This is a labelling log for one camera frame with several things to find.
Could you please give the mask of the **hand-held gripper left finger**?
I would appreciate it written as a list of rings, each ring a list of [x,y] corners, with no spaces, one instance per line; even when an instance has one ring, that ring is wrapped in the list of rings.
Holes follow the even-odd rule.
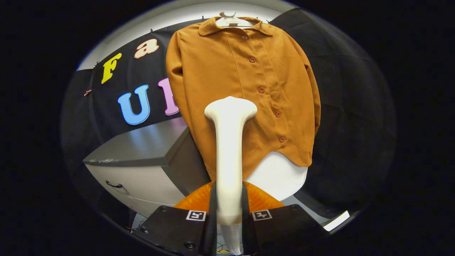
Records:
[[[216,182],[184,199],[184,206],[160,206],[133,235],[156,256],[214,256],[217,248]]]

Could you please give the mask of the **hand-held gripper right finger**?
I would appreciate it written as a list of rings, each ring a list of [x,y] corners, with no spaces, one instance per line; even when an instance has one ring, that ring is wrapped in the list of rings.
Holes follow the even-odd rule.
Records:
[[[255,185],[242,186],[242,242],[249,256],[304,256],[329,236],[300,205],[285,206]]]

